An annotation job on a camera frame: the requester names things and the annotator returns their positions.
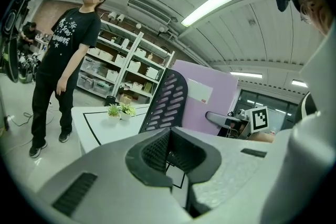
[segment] chair backrest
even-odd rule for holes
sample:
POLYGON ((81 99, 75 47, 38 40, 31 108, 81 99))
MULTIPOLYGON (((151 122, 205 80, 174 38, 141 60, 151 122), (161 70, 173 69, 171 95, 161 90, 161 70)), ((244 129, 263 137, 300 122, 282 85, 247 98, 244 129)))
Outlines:
POLYGON ((177 71, 167 68, 139 133, 164 127, 181 127, 188 85, 177 71))

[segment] man's hand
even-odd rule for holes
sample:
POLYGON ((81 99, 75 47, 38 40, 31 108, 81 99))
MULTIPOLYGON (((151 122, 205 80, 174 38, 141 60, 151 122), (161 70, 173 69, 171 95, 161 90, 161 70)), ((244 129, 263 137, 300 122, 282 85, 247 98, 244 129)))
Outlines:
POLYGON ((61 77, 58 80, 57 87, 56 87, 56 93, 58 95, 61 95, 62 92, 65 92, 67 90, 67 82, 68 82, 68 79, 64 77, 61 77))

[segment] potted plant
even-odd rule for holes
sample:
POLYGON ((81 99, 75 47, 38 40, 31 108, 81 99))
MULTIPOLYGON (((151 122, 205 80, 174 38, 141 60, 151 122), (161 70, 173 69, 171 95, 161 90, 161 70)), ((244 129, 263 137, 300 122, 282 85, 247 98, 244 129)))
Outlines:
POLYGON ((115 104, 107 107, 109 119, 113 125, 116 125, 120 120, 120 108, 115 104))
POLYGON ((128 121, 131 116, 136 115, 136 110, 130 104, 120 103, 120 116, 122 120, 128 121))

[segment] sneaker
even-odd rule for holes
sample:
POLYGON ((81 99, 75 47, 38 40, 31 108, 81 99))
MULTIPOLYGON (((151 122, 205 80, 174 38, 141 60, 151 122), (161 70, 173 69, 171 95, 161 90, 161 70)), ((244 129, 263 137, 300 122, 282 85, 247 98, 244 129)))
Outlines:
POLYGON ((32 158, 36 158, 36 157, 38 157, 38 155, 40 155, 41 150, 42 150, 43 148, 45 148, 47 145, 48 145, 48 144, 47 144, 47 141, 46 141, 46 143, 45 143, 44 146, 42 146, 42 147, 35 148, 35 147, 32 146, 32 147, 30 148, 30 150, 29 150, 29 155, 30 155, 30 157, 32 157, 32 158))
POLYGON ((58 140, 60 142, 62 142, 62 143, 67 142, 69 140, 69 136, 70 136, 71 133, 72 133, 72 131, 70 133, 63 133, 63 132, 61 132, 61 134, 59 135, 58 140))

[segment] brick wall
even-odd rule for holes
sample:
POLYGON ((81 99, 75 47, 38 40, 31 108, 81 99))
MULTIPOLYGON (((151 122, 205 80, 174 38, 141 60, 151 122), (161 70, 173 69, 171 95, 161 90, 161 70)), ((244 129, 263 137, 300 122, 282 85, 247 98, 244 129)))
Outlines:
MULTIPOLYGON (((76 3, 70 3, 70 2, 63 2, 63 1, 53 1, 53 0, 44 0, 42 4, 40 5, 39 9, 37 10, 33 21, 37 24, 37 29, 42 31, 46 34, 52 34, 51 31, 52 26, 54 23, 58 20, 58 18, 68 9, 74 8, 74 7, 80 7, 80 4, 76 3)), ((99 13, 106 12, 106 10, 99 9, 99 13)), ((104 20, 108 20, 107 14, 103 16, 104 20)), ((136 34, 139 33, 139 30, 135 27, 134 22, 125 19, 123 22, 121 22, 118 26, 131 31, 135 32, 136 34)), ((189 56, 187 56, 182 51, 178 50, 175 46, 170 44, 168 41, 156 37, 156 35, 152 32, 150 32, 147 29, 142 28, 141 31, 144 33, 144 39, 150 41, 153 44, 156 44, 159 47, 165 46, 170 52, 175 51, 175 55, 171 61, 171 65, 175 63, 175 60, 183 60, 188 62, 195 61, 191 59, 189 56)))

